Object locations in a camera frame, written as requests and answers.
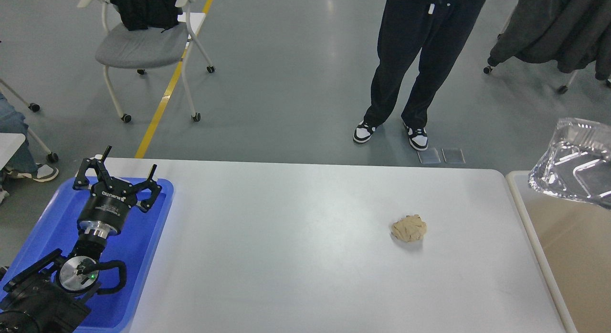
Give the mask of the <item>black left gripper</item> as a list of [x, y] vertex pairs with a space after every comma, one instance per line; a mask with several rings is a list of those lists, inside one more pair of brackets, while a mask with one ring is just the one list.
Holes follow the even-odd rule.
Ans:
[[[148, 177], [136, 184], [111, 177], [105, 167], [105, 159], [111, 152], [107, 146], [100, 158], [84, 158], [74, 178], [74, 190], [90, 190], [90, 196], [77, 220], [79, 235], [94, 235], [101, 238], [120, 235], [133, 206], [147, 213], [155, 204], [162, 186], [155, 181], [157, 164], [153, 164]], [[91, 184], [86, 172], [92, 169], [98, 179]], [[138, 194], [150, 190], [150, 196], [138, 199]]]

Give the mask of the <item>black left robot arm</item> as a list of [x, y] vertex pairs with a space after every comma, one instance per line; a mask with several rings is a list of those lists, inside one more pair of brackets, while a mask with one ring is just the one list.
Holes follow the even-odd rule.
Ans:
[[101, 261], [107, 238], [122, 233], [131, 209], [147, 213], [162, 186], [154, 179], [156, 164], [136, 184], [111, 176], [105, 167], [110, 151], [107, 146], [100, 158], [83, 159], [75, 176], [74, 190], [87, 190], [89, 197], [72, 251], [63, 256], [54, 249], [4, 285], [3, 333], [72, 333], [90, 314], [86, 302], [92, 296], [114, 294], [127, 284], [124, 261]]

